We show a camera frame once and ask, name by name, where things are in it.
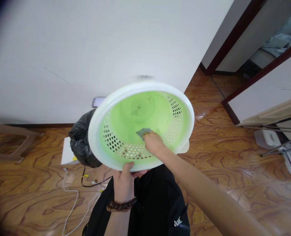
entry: chair leg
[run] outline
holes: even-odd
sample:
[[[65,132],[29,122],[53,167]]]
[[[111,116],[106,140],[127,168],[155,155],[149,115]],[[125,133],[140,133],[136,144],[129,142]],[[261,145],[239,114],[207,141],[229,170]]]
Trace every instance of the chair leg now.
[[[31,131],[25,128],[12,127],[7,125],[0,125],[0,133],[23,135],[27,138],[20,145],[20,147],[11,154],[0,153],[0,162],[16,161],[21,162],[24,157],[21,154],[32,144],[36,137],[42,137],[44,133]]]

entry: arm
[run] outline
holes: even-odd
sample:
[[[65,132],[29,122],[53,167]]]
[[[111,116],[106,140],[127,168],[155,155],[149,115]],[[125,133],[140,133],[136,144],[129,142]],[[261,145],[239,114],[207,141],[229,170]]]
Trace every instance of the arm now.
[[[146,149],[179,179],[187,193],[223,235],[270,235],[213,181],[175,155],[154,132],[144,136]]]
[[[114,172],[114,201],[116,203],[126,203],[132,200],[135,196],[134,179],[146,173],[146,170],[130,173],[133,165],[134,162],[126,163],[122,172]],[[128,235],[129,218],[130,210],[127,212],[112,212],[104,235]]]

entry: white cable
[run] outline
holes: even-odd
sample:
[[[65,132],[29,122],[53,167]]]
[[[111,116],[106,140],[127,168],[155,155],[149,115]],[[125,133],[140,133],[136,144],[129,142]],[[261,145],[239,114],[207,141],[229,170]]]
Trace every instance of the white cable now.
[[[74,209],[74,207],[75,207],[75,205],[76,205],[76,203],[77,203],[77,201],[78,201],[78,197],[79,197],[79,191],[78,191],[78,190],[66,190],[66,189],[64,188],[64,180],[66,179],[67,174],[68,174],[67,168],[64,168],[64,171],[66,171],[66,175],[64,176],[64,179],[63,179],[63,189],[64,189],[64,191],[65,191],[65,192],[76,192],[76,193],[77,193],[76,201],[74,202],[74,205],[73,205],[73,207],[72,207],[72,209],[71,209],[71,212],[70,212],[70,214],[68,215],[68,217],[67,217],[67,219],[66,219],[66,222],[64,223],[64,229],[63,229],[63,232],[61,233],[62,236],[68,236],[69,234],[71,234],[73,231],[75,231],[75,230],[76,230],[76,229],[77,229],[77,228],[82,224],[84,218],[86,217],[86,215],[88,214],[88,212],[89,212],[89,210],[90,210],[90,208],[91,208],[91,207],[90,207],[90,203],[91,203],[91,201],[93,201],[93,200],[98,196],[98,194],[100,193],[100,189],[99,189],[98,193],[95,195],[95,197],[92,198],[91,201],[89,201],[89,204],[87,205],[87,212],[85,213],[84,217],[82,218],[80,224],[79,224],[77,227],[75,227],[72,231],[70,231],[69,233],[64,234],[64,231],[65,231],[65,229],[66,229],[67,221],[68,221],[68,219],[69,219],[69,216],[72,214],[73,209]]]

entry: door frame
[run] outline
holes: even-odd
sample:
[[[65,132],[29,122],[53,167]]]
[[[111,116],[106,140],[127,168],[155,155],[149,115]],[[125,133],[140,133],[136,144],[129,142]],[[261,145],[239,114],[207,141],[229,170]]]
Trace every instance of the door frame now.
[[[203,71],[205,75],[212,75],[215,73],[216,68],[220,65],[222,60],[226,57],[228,52],[232,49],[237,40],[252,22],[252,20],[256,17],[265,3],[266,0],[251,0],[246,10],[243,12],[242,16],[236,23],[235,27],[232,29],[229,36],[211,61],[210,65]]]
[[[239,94],[241,94],[243,91],[245,91],[251,85],[253,85],[255,82],[258,82],[261,78],[266,76],[269,72],[274,70],[276,67],[278,67],[280,64],[282,64],[284,61],[286,61],[290,57],[291,57],[291,47],[288,50],[286,50],[283,54],[281,54],[278,58],[276,58],[274,61],[272,61],[269,65],[267,65],[265,68],[263,68],[258,74],[256,74],[254,77],[249,79],[244,85],[242,85],[240,88],[235,90],[231,95],[229,95],[227,98],[225,98],[222,101],[222,105],[225,108],[225,110],[227,111],[227,113],[228,113],[229,117],[231,118],[234,125],[240,124],[240,121],[237,118],[234,111],[231,109],[228,102],[231,101],[233,98],[237,97]]]

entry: beaded bracelet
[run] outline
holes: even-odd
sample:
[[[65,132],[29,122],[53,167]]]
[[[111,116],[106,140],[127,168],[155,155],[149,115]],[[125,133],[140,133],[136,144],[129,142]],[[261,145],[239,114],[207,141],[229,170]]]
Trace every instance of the beaded bracelet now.
[[[112,211],[129,211],[133,205],[136,203],[136,197],[126,203],[116,203],[114,200],[111,200],[109,205],[106,207],[106,210]]]

